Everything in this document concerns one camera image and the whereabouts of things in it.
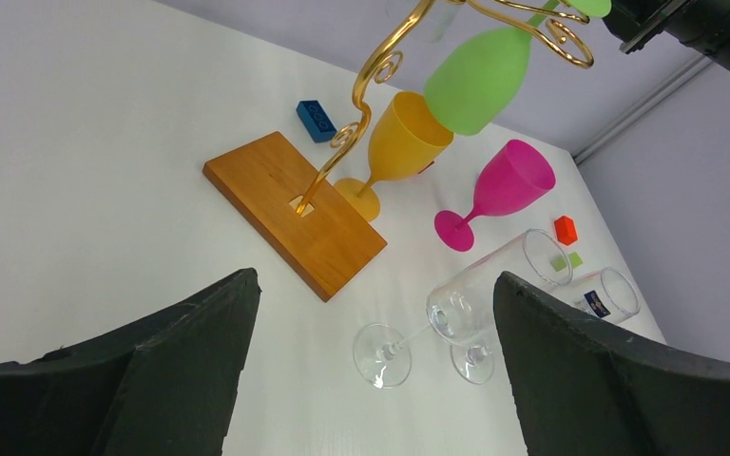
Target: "wall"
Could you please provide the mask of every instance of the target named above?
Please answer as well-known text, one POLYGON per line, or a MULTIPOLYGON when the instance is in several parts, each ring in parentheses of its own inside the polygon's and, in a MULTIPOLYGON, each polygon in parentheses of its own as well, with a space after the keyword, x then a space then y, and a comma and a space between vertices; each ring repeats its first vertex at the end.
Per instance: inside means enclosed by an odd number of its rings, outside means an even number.
MULTIPOLYGON (((416 3, 415 0, 159 1, 352 71, 359 71, 379 42, 416 3), (386 14, 387 7, 394 13, 391 18, 386 14)), ((419 91, 457 45, 479 31, 499 27, 499 23, 469 7, 460 9, 440 43, 424 42, 416 34, 421 30, 414 31, 401 43, 399 48, 406 58, 391 84, 419 91)), ((431 19, 425 19, 422 26, 431 19)), ((567 150, 583 146, 594 133, 694 55, 694 51, 666 35, 658 36, 642 51, 624 55, 619 51, 620 42, 605 29, 602 21, 594 20, 588 26, 568 26, 592 48, 596 64, 590 70, 591 76, 534 43, 528 78, 513 103, 497 118, 502 126, 567 150)), ((307 93, 306 98, 322 101, 324 96, 335 95, 307 93)))
POLYGON ((730 361, 730 74, 711 66, 581 171, 667 342, 730 361))

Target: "wooden board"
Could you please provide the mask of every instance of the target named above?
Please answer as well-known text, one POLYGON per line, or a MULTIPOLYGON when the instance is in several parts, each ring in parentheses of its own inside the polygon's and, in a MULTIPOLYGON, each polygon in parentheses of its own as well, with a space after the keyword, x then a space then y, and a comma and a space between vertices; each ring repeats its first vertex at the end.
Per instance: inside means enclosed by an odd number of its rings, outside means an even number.
POLYGON ((323 301, 387 245, 327 181, 314 211, 301 217, 290 207, 317 170, 280 132, 207 161, 202 172, 323 301))

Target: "yellow wine glass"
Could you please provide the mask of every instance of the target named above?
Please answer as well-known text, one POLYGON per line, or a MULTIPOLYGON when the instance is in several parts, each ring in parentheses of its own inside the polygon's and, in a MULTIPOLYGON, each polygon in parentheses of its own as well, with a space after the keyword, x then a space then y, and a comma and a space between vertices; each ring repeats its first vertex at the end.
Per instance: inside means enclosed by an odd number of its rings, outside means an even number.
POLYGON ((368 221, 379 216, 379 181, 399 181, 420 173, 454 140, 454 133, 430 112, 424 97, 401 91, 393 96, 368 143, 367 181, 338 180, 335 189, 368 221))

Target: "yellow glass base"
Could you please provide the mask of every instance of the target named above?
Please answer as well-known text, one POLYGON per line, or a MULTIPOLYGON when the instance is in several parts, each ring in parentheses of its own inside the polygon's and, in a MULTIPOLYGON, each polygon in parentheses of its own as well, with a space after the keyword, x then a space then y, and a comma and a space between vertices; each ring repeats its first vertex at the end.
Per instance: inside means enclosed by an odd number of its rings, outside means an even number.
POLYGON ((377 217, 379 217, 381 204, 379 204, 379 197, 376 195, 373 188, 365 190, 365 193, 363 193, 362 196, 357 196, 364 186, 365 182, 362 180, 345 178, 337 181, 335 189, 349 202, 349 204, 354 206, 356 211, 364 219, 374 221, 377 217))

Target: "white table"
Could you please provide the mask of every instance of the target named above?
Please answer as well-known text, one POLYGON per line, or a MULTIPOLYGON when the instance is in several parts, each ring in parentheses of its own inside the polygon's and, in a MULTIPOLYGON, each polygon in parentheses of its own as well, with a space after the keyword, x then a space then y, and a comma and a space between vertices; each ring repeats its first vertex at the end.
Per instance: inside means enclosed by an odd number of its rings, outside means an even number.
MULTIPOLYGON (((389 245, 327 304, 201 174, 273 130, 321 165, 331 149, 311 142, 295 106, 317 98, 338 126, 358 118, 354 76, 148 0, 0 0, 0 362, 107 332, 253 266, 263 293, 229 453, 526 454, 501 362, 473 386, 428 335, 407 383, 378 390, 350 350, 370 322, 419 328, 434 285, 562 214, 581 236, 579 273, 627 271, 566 151, 492 125, 458 137, 423 175, 378 184, 374 227, 389 245), (511 138, 547 156, 555 191, 520 214, 479 218, 474 248, 449 250, 434 214, 467 212, 477 173, 511 138)), ((378 115, 394 92, 372 85, 366 98, 378 115)), ((331 181, 366 176, 367 141, 331 181)), ((624 326, 663 341, 647 306, 624 326)))

